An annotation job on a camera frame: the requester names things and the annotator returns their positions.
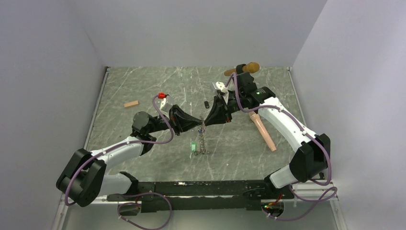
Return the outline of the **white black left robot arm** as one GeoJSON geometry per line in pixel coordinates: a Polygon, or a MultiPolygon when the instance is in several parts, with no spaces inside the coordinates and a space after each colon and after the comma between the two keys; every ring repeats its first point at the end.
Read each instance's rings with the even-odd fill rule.
{"type": "Polygon", "coordinates": [[[170,108],[169,114],[152,116],[141,111],[134,115],[132,134],[126,139],[99,150],[79,149],[67,163],[56,181],[56,187],[81,207],[89,205],[95,198],[119,194],[125,201],[132,201],[140,192],[139,181],[128,172],[108,175],[108,171],[128,159],[149,152],[154,145],[165,144],[157,141],[151,133],[170,131],[170,138],[201,125],[202,121],[193,117],[177,105],[170,108]]]}

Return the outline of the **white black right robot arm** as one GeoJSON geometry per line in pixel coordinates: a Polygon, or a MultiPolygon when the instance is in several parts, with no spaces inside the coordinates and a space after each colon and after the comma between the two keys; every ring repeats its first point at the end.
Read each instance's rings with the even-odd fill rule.
{"type": "Polygon", "coordinates": [[[248,72],[232,73],[228,82],[235,89],[220,81],[212,84],[215,92],[212,109],[204,124],[206,126],[231,122],[238,111],[258,113],[270,122],[288,141],[295,152],[290,163],[265,177],[264,193],[270,199],[282,194],[283,187],[297,182],[307,182],[327,169],[331,172],[330,139],[318,135],[298,121],[268,87],[257,87],[248,72]]]}

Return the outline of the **green tag key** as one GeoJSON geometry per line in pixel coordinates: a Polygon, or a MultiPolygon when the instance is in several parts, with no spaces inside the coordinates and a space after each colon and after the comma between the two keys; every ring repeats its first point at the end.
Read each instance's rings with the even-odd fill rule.
{"type": "Polygon", "coordinates": [[[194,142],[191,143],[191,155],[198,155],[197,144],[194,142]]]}

